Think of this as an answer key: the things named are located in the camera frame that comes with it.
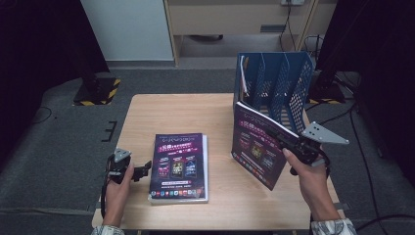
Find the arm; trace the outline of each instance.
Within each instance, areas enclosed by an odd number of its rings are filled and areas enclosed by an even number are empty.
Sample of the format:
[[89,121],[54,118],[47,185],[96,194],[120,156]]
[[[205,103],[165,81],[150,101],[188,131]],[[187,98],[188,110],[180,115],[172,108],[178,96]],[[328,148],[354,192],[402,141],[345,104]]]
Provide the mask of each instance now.
[[303,164],[287,149],[284,149],[283,153],[287,162],[299,174],[301,194],[314,218],[311,222],[313,233],[315,235],[357,234],[351,221],[347,218],[341,219],[333,204],[327,187],[326,167],[323,164],[318,166]]
[[120,184],[113,181],[108,182],[106,193],[106,215],[103,224],[94,228],[92,235],[123,235],[119,229],[121,226],[122,215],[125,203],[128,198],[130,182],[134,174],[134,164],[128,166],[124,178]]

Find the hand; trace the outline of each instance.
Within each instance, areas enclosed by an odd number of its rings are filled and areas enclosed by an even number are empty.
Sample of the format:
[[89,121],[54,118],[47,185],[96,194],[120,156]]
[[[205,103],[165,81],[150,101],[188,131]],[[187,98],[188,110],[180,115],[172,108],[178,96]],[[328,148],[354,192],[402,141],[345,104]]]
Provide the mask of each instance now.
[[283,153],[287,162],[299,174],[301,194],[311,210],[313,219],[315,221],[340,219],[327,187],[326,167],[323,164],[317,166],[303,164],[287,149],[283,149]]
[[107,211],[104,217],[103,225],[114,227],[121,226],[124,207],[129,194],[130,182],[134,174],[134,164],[131,163],[125,172],[124,178],[120,184],[109,181],[106,193]]

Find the black tape mark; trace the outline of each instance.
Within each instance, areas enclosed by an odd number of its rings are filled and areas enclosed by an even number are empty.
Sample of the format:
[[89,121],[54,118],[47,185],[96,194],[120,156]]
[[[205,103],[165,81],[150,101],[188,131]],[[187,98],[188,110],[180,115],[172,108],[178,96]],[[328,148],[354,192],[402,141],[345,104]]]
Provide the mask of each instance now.
[[110,136],[106,140],[101,140],[101,142],[111,142],[111,140],[113,139],[113,134],[114,134],[114,131],[115,131],[117,121],[113,120],[113,121],[109,121],[109,123],[111,123],[113,125],[113,128],[106,129],[105,132],[110,132]]

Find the person's left hand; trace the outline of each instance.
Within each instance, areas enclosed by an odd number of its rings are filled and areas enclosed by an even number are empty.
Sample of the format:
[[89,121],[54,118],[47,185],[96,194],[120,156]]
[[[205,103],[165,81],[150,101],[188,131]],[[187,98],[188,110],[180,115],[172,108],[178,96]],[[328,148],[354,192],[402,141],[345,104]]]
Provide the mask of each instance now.
[[128,198],[130,182],[134,174],[134,163],[130,163],[120,184],[109,181],[106,193],[106,214],[103,225],[121,226],[125,203]]

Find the light wood tabletop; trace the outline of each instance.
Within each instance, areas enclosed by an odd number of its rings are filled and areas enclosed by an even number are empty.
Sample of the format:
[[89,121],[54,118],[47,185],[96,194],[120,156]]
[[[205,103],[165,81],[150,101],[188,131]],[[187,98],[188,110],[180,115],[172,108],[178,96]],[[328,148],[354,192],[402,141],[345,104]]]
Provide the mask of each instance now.
[[[232,157],[233,94],[142,94],[132,98],[117,146],[135,165],[153,158],[156,134],[202,132],[207,136],[207,204],[152,206],[150,173],[131,182],[121,228],[138,230],[308,229],[310,211],[298,178],[287,164],[269,191]],[[339,201],[328,180],[333,201]],[[97,209],[92,226],[101,225]]]

